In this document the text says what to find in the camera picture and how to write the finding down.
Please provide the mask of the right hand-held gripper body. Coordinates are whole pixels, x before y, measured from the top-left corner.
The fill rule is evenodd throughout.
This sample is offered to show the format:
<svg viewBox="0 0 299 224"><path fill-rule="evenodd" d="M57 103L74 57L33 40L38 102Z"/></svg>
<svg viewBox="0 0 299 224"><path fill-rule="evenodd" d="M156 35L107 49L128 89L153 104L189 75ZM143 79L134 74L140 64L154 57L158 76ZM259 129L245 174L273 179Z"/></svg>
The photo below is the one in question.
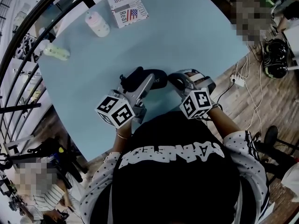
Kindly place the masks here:
<svg viewBox="0 0 299 224"><path fill-rule="evenodd" d="M181 91L182 103L179 108L188 119L202 119L213 107L210 95L216 84L211 77L194 69L183 70L182 74L184 89Z"/></svg>

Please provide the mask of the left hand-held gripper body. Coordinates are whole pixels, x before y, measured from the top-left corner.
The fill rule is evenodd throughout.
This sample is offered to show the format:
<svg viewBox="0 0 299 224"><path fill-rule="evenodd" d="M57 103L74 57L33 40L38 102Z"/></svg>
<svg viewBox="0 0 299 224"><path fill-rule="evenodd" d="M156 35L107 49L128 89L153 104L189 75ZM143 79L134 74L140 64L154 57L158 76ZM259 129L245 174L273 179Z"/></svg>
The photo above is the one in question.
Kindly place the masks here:
<svg viewBox="0 0 299 224"><path fill-rule="evenodd" d="M147 112L142 100L148 95L154 80L154 74L149 74L132 92L119 84L117 89L103 97L95 111L104 122L115 128L121 128L132 120L142 123Z"/></svg>

